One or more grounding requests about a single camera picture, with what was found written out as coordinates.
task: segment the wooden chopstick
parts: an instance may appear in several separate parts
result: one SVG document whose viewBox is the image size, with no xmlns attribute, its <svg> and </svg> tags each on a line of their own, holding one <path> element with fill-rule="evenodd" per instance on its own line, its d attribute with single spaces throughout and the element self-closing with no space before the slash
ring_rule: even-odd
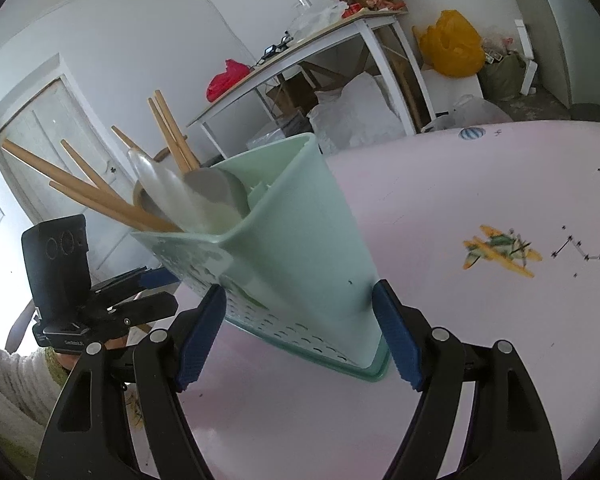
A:
<svg viewBox="0 0 600 480">
<path fill-rule="evenodd" d="M 147 99 L 147 102 L 149 103 L 149 107 L 151 108 L 151 111 L 154 114 L 155 122 L 158 123 L 158 127 L 160 128 L 160 131 L 162 132 L 162 135 L 164 136 L 164 140 L 167 141 L 167 146 L 169 147 L 169 151 L 171 152 L 171 155 L 173 155 L 173 158 L 176 161 L 176 164 L 178 166 L 178 169 L 180 170 L 180 173 L 182 173 L 182 174 L 189 173 L 189 171 L 191 171 L 189 163 L 184 158 L 184 155 L 182 155 L 182 151 L 180 150 L 180 147 L 177 145 L 176 140 L 171 135 L 171 132 L 170 132 L 169 128 L 167 127 L 167 125 L 165 124 L 164 119 L 160 115 L 158 108 L 155 106 L 154 100 L 149 97 Z"/>
<path fill-rule="evenodd" d="M 84 195 L 81 195 L 77 191 L 74 191 L 73 189 L 67 186 L 58 184 L 53 180 L 49 181 L 49 186 L 58 190 L 60 193 L 66 195 L 70 199 L 75 200 L 77 203 L 82 204 L 83 206 L 88 207 L 89 209 L 93 209 L 94 211 L 97 211 L 98 213 L 101 213 L 105 216 L 108 216 L 113 220 L 117 220 L 118 222 L 123 223 L 133 229 L 137 229 L 139 231 L 149 230 L 144 224 L 141 224 L 140 222 L 137 222 L 136 220 L 129 218 L 128 216 L 124 216 L 123 214 L 120 214 L 119 212 L 114 211 L 113 209 L 109 209 L 108 207 L 103 206 L 101 203 L 87 198 Z"/>
<path fill-rule="evenodd" d="M 135 142 L 133 142 L 131 139 L 129 139 L 124 133 L 122 133 L 122 131 L 120 131 L 120 128 L 118 128 L 117 126 L 112 126 L 111 130 L 118 136 L 118 138 L 124 142 L 126 144 L 126 146 L 131 149 L 131 148 L 135 148 L 136 150 L 139 150 L 141 153 L 145 153 L 145 151 L 138 146 Z"/>
<path fill-rule="evenodd" d="M 96 170 L 94 170 L 86 160 L 84 160 L 78 152 L 76 152 L 71 145 L 64 139 L 60 141 L 62 147 L 66 150 L 69 156 L 74 160 L 74 162 L 78 165 L 78 167 L 82 170 L 82 172 L 89 177 L 98 189 L 109 193 L 112 196 L 122 199 L 122 197 L 114 191 L 114 189 L 104 180 Z"/>
<path fill-rule="evenodd" d="M 133 219 L 152 230 L 159 232 L 181 232 L 181 229 L 171 222 L 167 222 L 147 213 L 139 207 L 129 205 L 121 198 L 116 198 L 104 191 L 99 190 L 97 187 L 90 186 L 86 182 L 74 177 L 71 173 L 67 173 L 60 168 L 56 168 L 50 162 L 47 162 L 43 158 L 28 152 L 24 148 L 14 144 L 9 139 L 5 139 L 2 142 L 2 148 L 11 155 L 19 158 L 22 162 L 32 167 L 34 170 L 48 176 L 50 179 L 55 180 L 58 184 L 62 184 L 75 192 L 97 202 L 108 209 L 117 211 L 122 216 Z"/>
<path fill-rule="evenodd" d="M 180 151 L 182 152 L 182 155 L 187 161 L 187 164 L 189 165 L 190 169 L 197 170 L 200 167 L 200 161 L 191 151 L 191 148 L 184 139 L 184 136 L 182 135 L 182 132 L 178 127 L 176 119 L 173 118 L 173 114 L 167 106 L 167 101 L 164 100 L 164 97 L 162 97 L 162 92 L 160 92 L 159 90 L 155 91 L 155 101 L 158 103 L 158 107 L 160 108 L 160 111 L 164 116 L 164 120 L 166 121 L 169 129 L 171 130 L 171 135 L 176 140 L 176 144 L 180 148 Z"/>
</svg>

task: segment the red plastic bag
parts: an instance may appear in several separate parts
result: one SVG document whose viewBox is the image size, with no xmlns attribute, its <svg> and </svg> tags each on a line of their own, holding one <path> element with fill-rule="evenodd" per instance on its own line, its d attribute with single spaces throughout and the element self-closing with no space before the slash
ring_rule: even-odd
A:
<svg viewBox="0 0 600 480">
<path fill-rule="evenodd" d="M 226 70 L 215 76 L 206 88 L 206 100 L 212 103 L 240 81 L 240 79 L 248 76 L 249 72 L 250 69 L 248 66 L 238 63 L 233 59 L 227 59 Z"/>
</svg>

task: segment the white table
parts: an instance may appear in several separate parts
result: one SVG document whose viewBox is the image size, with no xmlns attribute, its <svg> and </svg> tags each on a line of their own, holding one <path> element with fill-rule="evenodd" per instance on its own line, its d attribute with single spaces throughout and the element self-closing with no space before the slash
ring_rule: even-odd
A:
<svg viewBox="0 0 600 480">
<path fill-rule="evenodd" d="M 567 478 L 600 437 L 600 124 L 536 121 L 407 137 L 328 160 L 378 267 L 404 304 L 461 341 L 511 341 L 554 432 Z M 535 277 L 494 261 L 463 269 L 480 225 L 510 228 L 542 261 Z M 197 298 L 181 287 L 181 308 Z M 419 394 L 387 376 L 366 383 L 271 347 L 225 323 L 200 380 L 181 394 L 218 480 L 381 479 Z M 466 384 L 441 475 L 470 418 Z M 146 444 L 138 459 L 155 473 Z"/>
<path fill-rule="evenodd" d="M 220 152 L 221 155 L 226 158 L 228 155 L 220 145 L 218 138 L 211 130 L 211 127 L 208 124 L 209 119 L 211 119 L 214 115 L 219 114 L 222 110 L 227 108 L 230 104 L 236 102 L 243 95 L 254 91 L 262 102 L 267 114 L 273 120 L 274 117 L 269 110 L 269 105 L 267 105 L 264 97 L 258 92 L 258 86 L 284 72 L 286 69 L 300 63 L 302 60 L 307 59 L 313 54 L 318 54 L 323 50 L 327 50 L 328 48 L 334 47 L 343 43 L 344 41 L 360 35 L 365 41 L 369 52 L 373 56 L 376 65 L 378 66 L 378 69 L 384 78 L 384 81 L 386 82 L 388 92 L 391 94 L 393 102 L 395 103 L 396 112 L 400 118 L 400 121 L 402 122 L 402 125 L 404 126 L 405 133 L 408 136 L 415 135 L 416 130 L 414 129 L 409 109 L 404 100 L 404 95 L 400 90 L 398 81 L 396 80 L 394 72 L 389 64 L 389 60 L 384 53 L 382 44 L 378 41 L 378 38 L 376 38 L 376 35 L 373 32 L 376 28 L 385 26 L 390 26 L 395 31 L 396 36 L 400 41 L 400 44 L 402 45 L 402 48 L 404 49 L 409 63 L 415 73 L 418 84 L 420 85 L 429 115 L 432 118 L 435 117 L 431 99 L 429 98 L 429 93 L 427 92 L 427 87 L 424 83 L 424 79 L 422 78 L 422 74 L 420 73 L 420 67 L 418 66 L 415 56 L 413 55 L 413 51 L 411 50 L 402 27 L 400 26 L 400 23 L 398 23 L 397 17 L 402 14 L 404 14 L 404 12 L 401 11 L 381 10 L 378 12 L 372 12 L 368 9 L 363 9 L 349 18 L 340 20 L 334 25 L 331 25 L 331 27 L 325 28 L 319 32 L 316 32 L 312 36 L 299 41 L 299 43 L 296 43 L 288 50 L 278 54 L 276 57 L 267 61 L 263 65 L 256 67 L 256 69 L 253 70 L 253 72 L 251 72 L 247 77 L 237 82 L 232 88 L 230 88 L 227 92 L 222 94 L 218 99 L 206 107 L 201 114 L 189 121 L 189 123 L 187 123 L 187 128 L 194 124 L 202 128 L 202 130 L 206 133 L 206 136 L 218 149 L 218 152 Z"/>
</svg>

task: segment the wooden table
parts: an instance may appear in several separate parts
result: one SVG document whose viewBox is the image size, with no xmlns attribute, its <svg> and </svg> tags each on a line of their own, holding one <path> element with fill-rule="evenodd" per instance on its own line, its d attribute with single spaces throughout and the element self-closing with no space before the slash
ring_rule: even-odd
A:
<svg viewBox="0 0 600 480">
<path fill-rule="evenodd" d="M 334 47 L 343 43 L 344 41 L 360 35 L 365 41 L 369 52 L 373 56 L 376 65 L 378 66 L 378 69 L 384 78 L 389 94 L 391 94 L 393 98 L 396 112 L 398 113 L 400 121 L 404 126 L 405 133 L 408 136 L 415 135 L 416 129 L 413 126 L 413 121 L 411 120 L 411 115 L 405 102 L 404 95 L 402 94 L 398 81 L 396 80 L 394 72 L 391 69 L 389 60 L 384 52 L 384 48 L 373 32 L 375 29 L 385 26 L 390 26 L 394 30 L 402 48 L 406 53 L 418 84 L 420 85 L 424 101 L 427 105 L 427 111 L 431 117 L 435 117 L 431 99 L 429 98 L 429 93 L 427 92 L 427 87 L 420 73 L 420 67 L 416 62 L 415 56 L 413 55 L 413 51 L 411 50 L 402 27 L 400 26 L 400 23 L 398 23 L 398 16 L 404 13 L 405 12 L 403 11 L 393 10 L 381 10 L 378 12 L 373 12 L 368 9 L 363 9 L 349 18 L 340 20 L 334 25 L 331 25 L 331 27 L 320 30 L 312 36 L 299 41 L 288 50 L 278 54 L 276 57 L 267 61 L 263 65 L 256 67 L 247 77 L 238 81 L 232 88 L 207 106 L 199 115 L 190 120 L 189 123 L 187 123 L 187 128 L 194 124 L 202 128 L 207 137 L 218 149 L 218 152 L 220 152 L 222 156 L 227 157 L 227 153 L 220 145 L 218 138 L 214 135 L 211 127 L 208 124 L 209 119 L 211 119 L 214 115 L 219 114 L 230 104 L 236 102 L 243 95 L 251 91 L 256 93 L 262 102 L 264 109 L 267 111 L 267 114 L 271 119 L 273 119 L 274 117 L 269 110 L 269 106 L 264 100 L 264 97 L 258 92 L 258 86 L 284 72 L 286 69 L 300 63 L 302 60 L 305 60 L 314 54 L 318 54 L 323 50 L 327 50 L 328 48 Z"/>
<path fill-rule="evenodd" d="M 513 343 L 567 478 L 600 438 L 600 124 L 484 130 L 475 140 L 458 130 L 406 137 L 328 163 L 379 275 L 404 304 L 463 342 Z M 514 229 L 531 243 L 542 256 L 526 263 L 534 277 L 483 258 L 463 269 L 464 241 L 488 239 L 481 226 Z M 176 296 L 181 308 L 199 301 L 186 287 Z M 472 389 L 462 391 L 441 475 L 458 464 Z M 218 480 L 379 480 L 418 398 L 392 364 L 366 383 L 227 323 L 200 380 L 180 396 Z M 155 473 L 136 441 L 141 465 Z"/>
</svg>

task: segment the black camera device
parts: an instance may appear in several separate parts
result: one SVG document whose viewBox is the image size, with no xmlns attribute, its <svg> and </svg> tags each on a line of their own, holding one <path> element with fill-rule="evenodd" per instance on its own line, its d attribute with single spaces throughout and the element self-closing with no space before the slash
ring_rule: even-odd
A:
<svg viewBox="0 0 600 480">
<path fill-rule="evenodd" d="M 126 335 L 132 326 L 175 314 L 178 303 L 167 292 L 125 301 L 176 282 L 168 270 L 140 267 L 92 286 L 88 251 L 84 215 L 42 222 L 22 234 L 39 346 L 81 354 L 91 342 L 104 343 Z"/>
</svg>

